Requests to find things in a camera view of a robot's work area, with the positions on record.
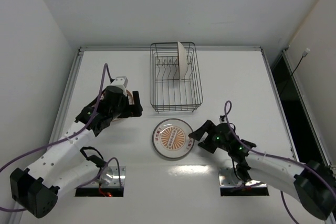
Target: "plate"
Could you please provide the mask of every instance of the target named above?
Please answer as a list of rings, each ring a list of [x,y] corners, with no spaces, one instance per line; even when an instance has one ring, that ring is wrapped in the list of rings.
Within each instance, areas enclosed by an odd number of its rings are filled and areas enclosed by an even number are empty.
[[[184,79],[185,74],[188,71],[187,66],[187,52],[180,42],[177,42],[177,58],[178,58],[178,72],[180,74],[180,80]]]
[[[167,119],[157,125],[153,132],[153,145],[156,151],[170,159],[186,156],[194,146],[194,140],[188,135],[193,130],[180,119]]]

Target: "white table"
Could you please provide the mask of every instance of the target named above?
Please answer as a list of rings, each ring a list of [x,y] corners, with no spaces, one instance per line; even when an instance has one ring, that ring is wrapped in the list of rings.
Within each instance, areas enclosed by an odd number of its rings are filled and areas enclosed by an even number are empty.
[[[96,96],[105,62],[113,77],[127,76],[128,89],[140,93],[142,117],[115,122],[90,142],[104,157],[115,156],[126,166],[124,197],[74,197],[73,191],[59,199],[43,219],[25,212],[21,223],[291,223],[280,192],[271,186],[270,196],[221,197],[217,168],[231,164],[224,151],[212,155],[196,142],[189,155],[179,161],[166,161],[155,152],[151,137],[159,122],[180,118],[195,130],[207,119],[218,122],[225,101],[230,99],[233,108],[229,119],[240,137],[256,143],[260,150],[292,157],[291,139],[260,50],[197,49],[204,102],[194,113],[182,115],[157,114],[150,106],[148,50],[86,49],[81,53],[53,137],[60,129],[64,133]],[[300,223],[322,223],[290,196],[286,201]]]

